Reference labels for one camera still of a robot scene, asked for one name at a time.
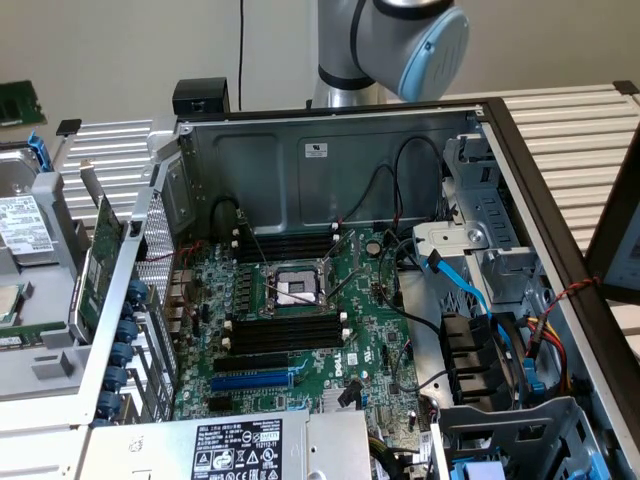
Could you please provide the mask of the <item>silver hard disk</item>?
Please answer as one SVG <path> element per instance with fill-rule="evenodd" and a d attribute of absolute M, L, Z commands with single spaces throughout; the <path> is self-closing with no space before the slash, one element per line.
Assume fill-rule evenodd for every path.
<path fill-rule="evenodd" d="M 24 142 L 0 143 L 0 246 L 21 267 L 56 261 L 51 235 L 31 193 L 39 164 Z"/>

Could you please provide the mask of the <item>black box device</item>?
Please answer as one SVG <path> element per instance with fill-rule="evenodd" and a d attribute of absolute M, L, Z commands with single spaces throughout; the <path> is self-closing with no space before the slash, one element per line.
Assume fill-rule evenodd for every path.
<path fill-rule="evenodd" d="M 179 80 L 172 94 L 172 107 L 178 117 L 229 113 L 227 78 Z"/>

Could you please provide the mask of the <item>black framed panel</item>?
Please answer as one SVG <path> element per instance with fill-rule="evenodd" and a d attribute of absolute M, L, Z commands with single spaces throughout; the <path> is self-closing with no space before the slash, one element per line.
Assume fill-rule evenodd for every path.
<path fill-rule="evenodd" d="M 640 125 L 605 202 L 585 262 L 607 299 L 640 305 Z"/>

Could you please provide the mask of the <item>silver CPU chip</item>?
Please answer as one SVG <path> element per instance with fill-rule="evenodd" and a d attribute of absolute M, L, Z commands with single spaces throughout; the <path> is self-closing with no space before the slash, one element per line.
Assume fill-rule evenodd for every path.
<path fill-rule="evenodd" d="M 29 282 L 0 286 L 0 328 L 16 323 L 20 305 L 31 296 L 31 291 Z"/>

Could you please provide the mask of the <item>green motherboard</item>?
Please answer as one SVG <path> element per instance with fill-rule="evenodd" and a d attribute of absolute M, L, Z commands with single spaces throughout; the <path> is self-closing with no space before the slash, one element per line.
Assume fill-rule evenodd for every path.
<path fill-rule="evenodd" d="M 381 245 L 379 255 L 366 252 L 366 243 Z M 220 376 L 251 374 L 215 373 L 213 361 L 231 355 L 221 344 L 228 333 L 226 320 L 257 320 L 258 305 L 264 294 L 261 270 L 263 261 L 256 246 L 244 251 L 214 245 L 197 250 L 179 269 L 191 269 L 193 280 L 187 284 L 191 301 L 183 305 L 186 317 L 175 335 L 179 360 L 179 380 L 173 416 L 194 420 L 213 416 L 208 399 L 232 396 L 238 412 L 232 415 L 307 410 L 323 414 L 321 396 L 326 389 L 346 388 L 352 380 L 362 384 L 362 409 L 370 435 L 391 448 L 412 453 L 418 449 L 420 434 L 427 423 L 417 393 L 415 356 L 410 340 L 412 321 L 402 315 L 400 275 L 410 269 L 403 254 L 385 246 L 383 234 L 369 229 L 352 232 L 336 251 L 321 257 L 301 258 L 284 255 L 268 258 L 269 264 L 321 260 L 329 271 L 329 300 L 335 310 L 320 314 L 339 314 L 343 321 L 344 345 L 289 353 L 289 368 L 294 375 L 289 388 L 211 391 L 211 379 Z"/>

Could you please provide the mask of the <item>grey power supply unit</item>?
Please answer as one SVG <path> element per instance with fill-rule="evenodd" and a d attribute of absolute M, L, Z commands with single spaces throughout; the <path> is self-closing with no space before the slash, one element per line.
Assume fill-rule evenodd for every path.
<path fill-rule="evenodd" d="M 100 427 L 81 480 L 372 480 L 360 411 Z"/>

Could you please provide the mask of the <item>thin metal locking lever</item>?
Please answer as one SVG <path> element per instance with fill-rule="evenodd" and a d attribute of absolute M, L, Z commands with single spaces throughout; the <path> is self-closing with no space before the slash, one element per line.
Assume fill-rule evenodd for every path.
<path fill-rule="evenodd" d="M 279 295 L 283 295 L 283 296 L 287 296 L 290 298 L 295 299 L 298 302 L 302 302 L 302 303 L 306 303 L 306 304 L 311 304 L 311 305 L 319 305 L 319 302 L 312 299 L 311 296 L 307 293 L 303 293 L 303 294 L 294 294 L 294 293 L 290 293 L 288 291 L 283 291 L 281 289 L 276 288 L 275 286 L 269 284 L 269 283 L 265 283 L 264 286 L 269 289 L 269 290 L 273 290 L 275 292 L 277 292 Z"/>
<path fill-rule="evenodd" d="M 257 250 L 258 250 L 258 253 L 260 254 L 260 257 L 261 257 L 261 259 L 263 261 L 264 267 L 266 269 L 268 269 L 270 267 L 270 264 L 269 264 L 269 262 L 267 260 L 267 257 L 266 257 L 266 255 L 265 255 L 265 253 L 264 253 L 264 251 L 263 251 L 263 249 L 261 247 L 261 244 L 258 241 L 258 238 L 257 238 L 257 236 L 255 234 L 255 231 L 254 231 L 253 227 L 251 226 L 251 223 L 249 222 L 249 219 L 248 219 L 248 217 L 246 216 L 246 214 L 245 214 L 245 212 L 243 210 L 239 211 L 238 219 L 239 219 L 239 223 L 246 227 L 250 237 L 252 238 L 252 240 L 253 240 L 253 242 L 254 242 Z"/>

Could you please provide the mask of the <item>black plastic fan duct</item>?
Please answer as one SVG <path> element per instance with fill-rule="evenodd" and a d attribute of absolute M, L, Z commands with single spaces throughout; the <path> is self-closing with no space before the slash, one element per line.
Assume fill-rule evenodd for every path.
<path fill-rule="evenodd" d="M 455 405 L 485 412 L 511 406 L 510 387 L 486 315 L 469 318 L 444 313 L 439 340 Z"/>

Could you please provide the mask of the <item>silver finned heatsink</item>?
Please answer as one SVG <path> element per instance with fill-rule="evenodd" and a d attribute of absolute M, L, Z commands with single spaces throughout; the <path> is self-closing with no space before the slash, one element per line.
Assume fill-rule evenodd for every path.
<path fill-rule="evenodd" d="M 321 396 L 323 413 L 358 411 L 362 409 L 362 395 L 358 388 L 326 389 Z"/>

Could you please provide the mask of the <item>long black expansion slot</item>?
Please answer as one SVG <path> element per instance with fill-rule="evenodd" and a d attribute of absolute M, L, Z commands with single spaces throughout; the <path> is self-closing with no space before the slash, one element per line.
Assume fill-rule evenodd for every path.
<path fill-rule="evenodd" d="M 258 355 L 225 356 L 213 361 L 215 373 L 240 373 L 289 368 L 287 353 L 267 353 Z"/>

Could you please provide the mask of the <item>RAM slot white latches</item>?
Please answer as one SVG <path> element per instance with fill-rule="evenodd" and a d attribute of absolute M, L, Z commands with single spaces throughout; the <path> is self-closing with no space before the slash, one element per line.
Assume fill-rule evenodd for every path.
<path fill-rule="evenodd" d="M 329 244 L 332 243 L 334 233 L 332 231 L 308 231 L 308 232 L 293 232 L 293 233 L 274 233 L 274 234 L 257 234 L 255 236 L 259 242 L 321 242 Z M 252 239 L 251 232 L 247 225 L 240 225 L 234 227 L 231 230 L 231 237 L 233 239 L 245 239 L 249 241 Z"/>
<path fill-rule="evenodd" d="M 224 328 L 237 341 L 248 339 L 314 338 L 340 334 L 343 321 L 339 314 L 294 315 L 257 320 L 226 320 Z"/>
<path fill-rule="evenodd" d="M 226 333 L 223 337 L 222 337 L 222 342 L 221 342 L 222 346 L 231 354 L 231 355 L 258 355 L 258 354 L 234 354 L 231 351 L 231 343 L 230 343 L 230 335 L 229 333 Z M 304 352 L 304 351 L 290 351 L 290 352 L 278 352 L 278 353 L 297 353 L 297 352 Z"/>
<path fill-rule="evenodd" d="M 321 257 L 323 256 L 333 245 L 328 242 L 259 242 L 266 255 L 266 257 L 276 257 L 278 255 L 284 255 L 288 257 L 300 256 L 301 258 Z"/>

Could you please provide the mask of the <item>grey metal disk bay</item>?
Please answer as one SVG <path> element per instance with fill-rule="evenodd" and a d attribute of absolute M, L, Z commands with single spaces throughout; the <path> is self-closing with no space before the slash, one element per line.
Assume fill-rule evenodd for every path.
<path fill-rule="evenodd" d="M 491 311 L 534 313 L 543 269 L 489 141 L 459 135 L 446 141 L 443 158 L 445 218 L 413 228 L 416 253 L 436 251 Z"/>

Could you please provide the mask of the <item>blue disk bracket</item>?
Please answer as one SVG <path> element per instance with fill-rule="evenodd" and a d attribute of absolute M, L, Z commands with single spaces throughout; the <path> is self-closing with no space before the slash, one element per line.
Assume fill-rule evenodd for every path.
<path fill-rule="evenodd" d="M 27 138 L 27 145 L 36 155 L 40 171 L 51 172 L 53 170 L 51 156 L 44 140 L 38 136 L 35 131 L 32 131 Z"/>

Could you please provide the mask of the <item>grey metal PC case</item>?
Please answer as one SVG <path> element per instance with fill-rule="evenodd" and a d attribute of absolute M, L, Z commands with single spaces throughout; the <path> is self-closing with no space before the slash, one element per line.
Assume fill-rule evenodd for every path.
<path fill-rule="evenodd" d="M 504 181 L 539 257 L 538 308 L 516 317 L 493 312 L 483 294 L 433 251 L 415 251 L 413 228 L 445 218 L 446 141 L 479 134 L 491 146 Z M 446 312 L 486 315 L 509 384 L 512 404 L 529 409 L 563 396 L 595 394 L 611 417 L 621 417 L 640 443 L 640 365 L 592 276 L 585 253 L 615 177 L 607 169 L 586 184 L 575 168 L 590 147 L 565 149 L 560 134 L 524 125 L 498 99 L 414 107 L 350 109 L 342 113 L 295 111 L 235 115 L 222 121 L 184 122 L 179 151 L 157 166 L 138 198 L 122 239 L 101 332 L 109 340 L 106 368 L 120 320 L 134 321 L 138 336 L 120 390 L 120 412 L 93 415 L 100 427 L 167 423 L 179 380 L 175 335 L 166 309 L 174 271 L 202 248 L 237 251 L 253 240 L 233 239 L 243 210 L 257 234 L 332 231 L 336 251 L 352 232 L 383 234 L 403 254 L 401 312 L 412 321 L 417 393 L 427 427 L 416 452 L 397 451 L 368 434 L 372 480 L 435 480 L 432 425 L 455 406 L 440 345 Z M 306 143 L 328 144 L 326 158 L 306 158 Z M 147 285 L 146 302 L 131 303 L 132 279 Z M 524 400 L 522 361 L 535 361 L 544 398 Z"/>

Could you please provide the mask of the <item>CPU socket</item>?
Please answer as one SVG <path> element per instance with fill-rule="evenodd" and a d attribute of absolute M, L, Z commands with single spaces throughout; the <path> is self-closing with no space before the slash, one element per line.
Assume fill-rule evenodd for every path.
<path fill-rule="evenodd" d="M 292 261 L 270 264 L 261 270 L 264 294 L 258 305 L 258 314 L 266 317 L 290 316 L 301 311 L 303 314 L 320 315 L 335 310 L 329 300 L 329 271 L 321 260 Z M 319 305 L 298 302 L 293 298 L 279 295 L 267 289 L 269 283 L 278 289 L 294 294 L 307 293 Z"/>

